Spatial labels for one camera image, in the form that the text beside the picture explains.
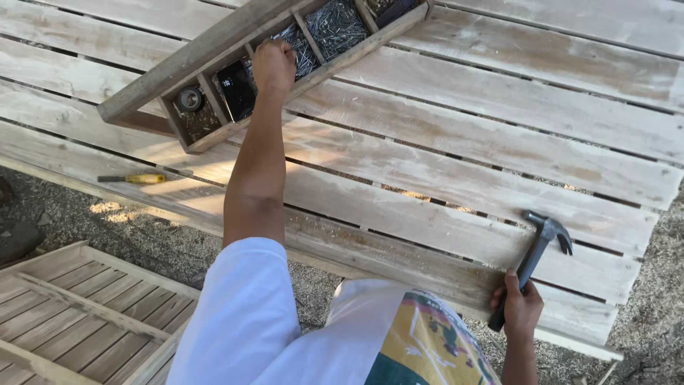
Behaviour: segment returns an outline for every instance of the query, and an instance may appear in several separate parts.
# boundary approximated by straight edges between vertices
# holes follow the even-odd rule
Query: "hammer head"
[[[537,214],[534,211],[526,210],[523,212],[523,218],[534,223],[537,226],[537,234],[540,237],[551,241],[553,237],[558,237],[558,242],[560,242],[560,249],[564,254],[573,254],[573,242],[570,240],[570,234],[568,230],[553,218]]]

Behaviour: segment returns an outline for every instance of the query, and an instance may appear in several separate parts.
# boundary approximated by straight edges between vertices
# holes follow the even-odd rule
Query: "claw hammer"
[[[532,271],[537,267],[537,262],[542,257],[544,250],[547,248],[549,242],[551,242],[555,237],[558,237],[558,242],[560,242],[560,249],[563,254],[573,254],[573,243],[570,240],[570,235],[568,230],[560,224],[560,222],[555,219],[549,218],[547,216],[542,216],[534,211],[526,210],[523,213],[523,217],[528,221],[532,222],[537,227],[537,238],[535,239],[532,246],[527,250],[525,258],[520,263],[518,267],[518,280],[520,280],[519,289],[523,291],[523,287],[532,275]],[[492,318],[489,320],[489,328],[500,332],[505,319],[503,317],[503,307],[506,302],[506,293],[501,296],[499,300],[499,306],[492,314]]]

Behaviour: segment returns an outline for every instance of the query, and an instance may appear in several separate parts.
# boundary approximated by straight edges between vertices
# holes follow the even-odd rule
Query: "hammer handle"
[[[530,246],[530,248],[527,250],[525,258],[518,267],[518,289],[521,292],[523,291],[523,288],[525,287],[527,280],[529,280],[530,276],[532,276],[532,272],[534,271],[534,268],[537,267],[537,262],[539,262],[539,259],[542,257],[542,254],[544,253],[544,250],[547,248],[548,244],[549,241],[545,238],[542,238],[538,234],[537,239],[534,241],[532,246]],[[489,323],[487,324],[487,326],[489,326],[489,328],[491,330],[494,330],[495,332],[500,332],[501,328],[503,327],[503,324],[506,322],[506,319],[503,316],[503,312],[507,296],[508,293],[503,292],[501,298],[499,299],[499,306],[497,306],[497,309],[494,310],[492,317],[489,318]]]

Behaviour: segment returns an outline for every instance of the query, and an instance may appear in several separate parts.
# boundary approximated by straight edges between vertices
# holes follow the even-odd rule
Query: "wooden compartment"
[[[87,241],[0,270],[0,378],[162,384],[199,294]]]
[[[232,120],[229,111],[226,109],[226,104],[222,101],[218,90],[212,84],[211,78],[217,71],[235,60],[251,57],[254,48],[263,42],[264,39],[277,34],[288,25],[296,23],[304,32],[308,44],[320,63],[317,69],[295,82],[292,91],[286,98],[287,101],[320,84],[336,72],[361,59],[364,55],[409,30],[424,20],[432,9],[432,0],[424,0],[423,3],[420,3],[417,7],[405,13],[385,28],[378,29],[363,2],[354,0],[361,20],[367,27],[368,37],[341,55],[326,61],[307,29],[304,19],[306,15],[315,12],[328,2],[329,0],[280,0],[268,4],[265,1],[253,0],[239,8],[238,11],[228,15],[224,20],[129,84],[126,88],[117,92],[112,98],[98,106],[98,111],[103,120],[109,123],[116,123],[125,115],[134,112],[149,100],[157,97],[168,117],[169,125],[178,136],[184,150],[188,153],[202,153],[208,148],[235,135],[240,130],[247,128],[250,122],[249,117],[239,121]],[[249,16],[254,20],[253,23],[245,20]],[[234,31],[232,36],[223,37],[221,44],[229,45],[229,48],[222,50],[219,54],[212,57],[206,56],[202,60],[196,60],[191,64],[187,63],[188,53],[185,51],[216,51],[215,47],[208,47],[209,43],[206,40],[210,40],[213,45],[221,47],[221,44],[215,41],[216,36],[213,37],[213,40],[206,36],[212,36],[214,32],[226,29],[226,26],[231,24],[234,25],[235,29],[238,29],[238,25],[244,24],[249,25],[251,28],[248,31],[243,29],[240,32]],[[188,134],[183,120],[173,106],[181,89],[190,85],[201,86],[207,103],[211,105],[211,109],[221,122],[221,127],[212,130],[198,140],[194,140]],[[161,91],[159,96],[154,95],[153,91],[150,91],[161,88],[164,90]]]

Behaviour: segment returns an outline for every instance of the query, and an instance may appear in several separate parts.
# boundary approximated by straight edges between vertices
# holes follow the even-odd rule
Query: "person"
[[[490,304],[509,289],[501,379],[451,308],[397,282],[344,280],[325,327],[301,335],[283,247],[281,109],[295,51],[267,40],[252,65],[259,95],[226,191],[224,249],[166,384],[537,384],[533,335],[544,304],[531,282],[517,290],[512,269]]]

